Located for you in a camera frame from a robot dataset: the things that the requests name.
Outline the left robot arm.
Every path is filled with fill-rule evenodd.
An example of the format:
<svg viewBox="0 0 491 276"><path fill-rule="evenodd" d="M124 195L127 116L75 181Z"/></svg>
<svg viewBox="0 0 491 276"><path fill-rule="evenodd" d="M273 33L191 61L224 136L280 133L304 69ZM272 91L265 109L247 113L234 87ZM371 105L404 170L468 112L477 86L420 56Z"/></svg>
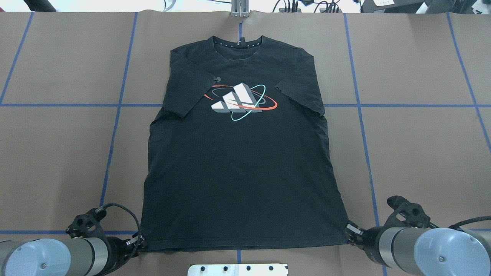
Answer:
<svg viewBox="0 0 491 276"><path fill-rule="evenodd" d="M137 235L1 241L2 276L106 276L146 246Z"/></svg>

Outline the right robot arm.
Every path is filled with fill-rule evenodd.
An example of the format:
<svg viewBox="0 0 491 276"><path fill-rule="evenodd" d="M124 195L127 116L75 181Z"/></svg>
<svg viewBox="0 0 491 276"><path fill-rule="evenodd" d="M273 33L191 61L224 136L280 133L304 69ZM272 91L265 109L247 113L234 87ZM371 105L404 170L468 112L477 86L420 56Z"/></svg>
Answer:
<svg viewBox="0 0 491 276"><path fill-rule="evenodd" d="M348 243L374 263L414 276L489 276L490 232L459 228L373 227L348 222Z"/></svg>

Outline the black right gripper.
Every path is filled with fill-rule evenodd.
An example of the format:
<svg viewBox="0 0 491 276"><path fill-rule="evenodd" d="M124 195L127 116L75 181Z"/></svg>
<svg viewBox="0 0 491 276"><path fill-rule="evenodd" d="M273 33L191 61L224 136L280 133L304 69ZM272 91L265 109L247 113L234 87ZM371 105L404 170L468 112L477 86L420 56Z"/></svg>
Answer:
<svg viewBox="0 0 491 276"><path fill-rule="evenodd" d="M354 222L347 222L344 228L347 243L363 250L371 261L380 261L379 233L380 227L363 229Z"/></svg>

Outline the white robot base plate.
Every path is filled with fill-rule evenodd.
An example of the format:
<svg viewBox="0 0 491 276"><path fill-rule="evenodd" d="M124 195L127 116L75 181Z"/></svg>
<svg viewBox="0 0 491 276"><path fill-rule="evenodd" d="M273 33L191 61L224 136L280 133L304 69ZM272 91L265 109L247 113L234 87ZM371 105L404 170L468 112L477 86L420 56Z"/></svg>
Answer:
<svg viewBox="0 0 491 276"><path fill-rule="evenodd" d="M196 264L191 265L188 276L288 276L287 264Z"/></svg>

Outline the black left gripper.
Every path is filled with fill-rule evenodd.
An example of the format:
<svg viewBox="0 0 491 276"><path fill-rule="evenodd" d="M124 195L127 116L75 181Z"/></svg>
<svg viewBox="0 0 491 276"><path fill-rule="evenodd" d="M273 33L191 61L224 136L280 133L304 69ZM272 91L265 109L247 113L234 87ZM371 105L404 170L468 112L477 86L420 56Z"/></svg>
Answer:
<svg viewBox="0 0 491 276"><path fill-rule="evenodd" d="M114 269L130 258L138 257L139 253L137 251L146 251L148 249L148 243L142 235L132 235L131 239L125 240L118 237L107 237L107 241L107 269Z"/></svg>

